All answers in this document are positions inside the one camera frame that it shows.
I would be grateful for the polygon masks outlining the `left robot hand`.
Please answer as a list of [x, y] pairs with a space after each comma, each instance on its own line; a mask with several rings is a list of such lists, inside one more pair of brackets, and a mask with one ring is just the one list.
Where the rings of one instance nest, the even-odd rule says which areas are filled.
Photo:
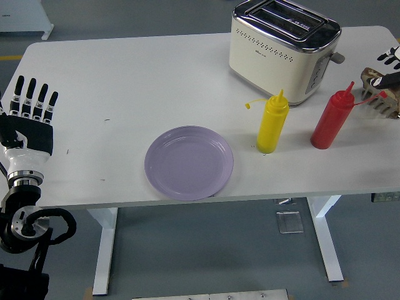
[[43, 84], [37, 100], [33, 101], [36, 79], [32, 78], [24, 101], [21, 101], [23, 86], [24, 76], [19, 76], [9, 112], [1, 108], [1, 145], [5, 153], [9, 153], [11, 149], [23, 149], [28, 154], [43, 154], [45, 158], [49, 158], [53, 153], [51, 121], [59, 93], [54, 91], [49, 102], [45, 104], [48, 85]]

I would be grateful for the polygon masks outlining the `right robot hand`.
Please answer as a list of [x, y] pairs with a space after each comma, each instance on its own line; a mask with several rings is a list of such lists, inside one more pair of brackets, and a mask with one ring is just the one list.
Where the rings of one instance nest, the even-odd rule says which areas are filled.
[[396, 63], [393, 67], [396, 72], [368, 79], [367, 82], [376, 89], [387, 89], [395, 84], [399, 84], [399, 46], [391, 47], [388, 51], [381, 54], [378, 61], [383, 61], [385, 65]]

